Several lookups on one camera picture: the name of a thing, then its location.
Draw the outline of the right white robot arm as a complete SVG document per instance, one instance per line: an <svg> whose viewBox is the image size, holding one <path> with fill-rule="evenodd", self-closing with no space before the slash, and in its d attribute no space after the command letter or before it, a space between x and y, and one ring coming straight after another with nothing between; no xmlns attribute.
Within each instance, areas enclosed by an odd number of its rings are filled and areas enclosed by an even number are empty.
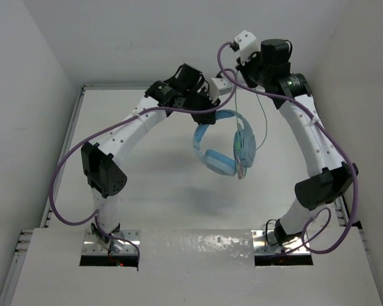
<svg viewBox="0 0 383 306"><path fill-rule="evenodd" d="M271 234L272 244L283 245L300 237L308 221L345 193L358 174L357 166L347 162L323 132L309 83L290 70L290 41L258 42L252 33L243 32L234 38L233 49L239 52L236 69L246 86L264 88L290 126L306 163L309 177L295 185L296 198Z"/></svg>

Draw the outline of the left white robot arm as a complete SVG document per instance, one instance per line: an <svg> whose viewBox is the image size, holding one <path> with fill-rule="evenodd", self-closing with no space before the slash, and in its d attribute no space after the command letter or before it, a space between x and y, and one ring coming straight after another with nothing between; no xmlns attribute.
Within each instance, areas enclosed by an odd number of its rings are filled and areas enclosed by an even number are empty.
<svg viewBox="0 0 383 306"><path fill-rule="evenodd" d="M108 246L110 236L119 233L117 195L128 180L123 168L131 149L174 110L189 112L198 123L213 124L213 109L220 104L220 96L229 91L228 86L221 76L206 80L201 71L182 64L172 77L154 82L145 91L122 126L82 146L84 175L98 212L91 231L99 242Z"/></svg>

